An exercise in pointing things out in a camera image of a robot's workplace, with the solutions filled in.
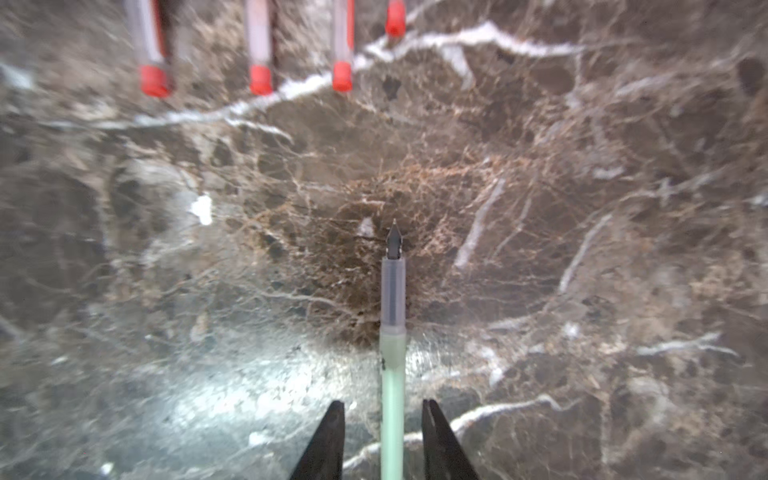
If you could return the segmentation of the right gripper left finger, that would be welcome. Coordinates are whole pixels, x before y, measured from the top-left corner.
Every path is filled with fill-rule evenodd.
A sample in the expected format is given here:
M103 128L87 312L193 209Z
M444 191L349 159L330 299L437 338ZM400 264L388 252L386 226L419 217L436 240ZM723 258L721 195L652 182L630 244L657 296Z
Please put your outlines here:
M295 466L290 480L341 480L345 425L344 403L334 400Z

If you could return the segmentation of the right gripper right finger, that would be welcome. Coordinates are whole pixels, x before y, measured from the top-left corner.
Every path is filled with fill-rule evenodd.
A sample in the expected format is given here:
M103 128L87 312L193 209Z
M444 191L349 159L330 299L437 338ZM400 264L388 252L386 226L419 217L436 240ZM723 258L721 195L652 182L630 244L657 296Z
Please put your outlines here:
M426 480L479 479L436 400L423 400L421 427Z

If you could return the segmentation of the green pen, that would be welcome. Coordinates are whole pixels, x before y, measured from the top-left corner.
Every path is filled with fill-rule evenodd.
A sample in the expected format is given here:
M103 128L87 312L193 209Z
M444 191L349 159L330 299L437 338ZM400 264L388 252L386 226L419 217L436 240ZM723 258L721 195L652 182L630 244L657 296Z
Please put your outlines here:
M383 479L403 477L406 357L406 261L403 237L393 223L386 237L381 263L381 445Z

